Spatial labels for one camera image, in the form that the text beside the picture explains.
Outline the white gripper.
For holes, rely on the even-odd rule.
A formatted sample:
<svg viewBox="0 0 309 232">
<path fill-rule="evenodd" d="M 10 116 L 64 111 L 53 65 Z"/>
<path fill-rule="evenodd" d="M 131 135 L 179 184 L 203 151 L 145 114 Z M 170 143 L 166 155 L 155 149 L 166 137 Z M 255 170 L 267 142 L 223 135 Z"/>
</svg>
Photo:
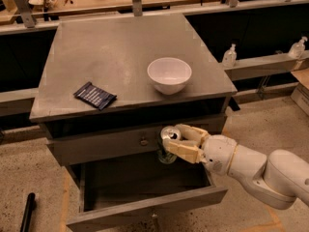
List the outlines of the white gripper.
<svg viewBox="0 0 309 232">
<path fill-rule="evenodd" d="M 210 135 L 206 130 L 185 124 L 177 124 L 176 128 L 187 140 L 165 138 L 163 147 L 166 151 L 190 163 L 205 161 L 204 166 L 211 173 L 227 174 L 238 145 L 234 139 L 221 134 Z"/>
</svg>

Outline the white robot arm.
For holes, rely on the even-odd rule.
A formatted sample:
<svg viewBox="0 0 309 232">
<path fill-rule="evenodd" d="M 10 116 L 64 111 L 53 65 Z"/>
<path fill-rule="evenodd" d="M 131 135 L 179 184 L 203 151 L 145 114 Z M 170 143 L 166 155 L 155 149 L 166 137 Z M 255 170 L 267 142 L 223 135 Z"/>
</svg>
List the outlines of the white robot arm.
<svg viewBox="0 0 309 232">
<path fill-rule="evenodd" d="M 165 152 L 237 180 L 275 209 L 288 209 L 297 199 L 309 205 L 309 163 L 290 151 L 275 150 L 267 156 L 225 135 L 185 124 L 163 128 L 160 137 Z"/>
</svg>

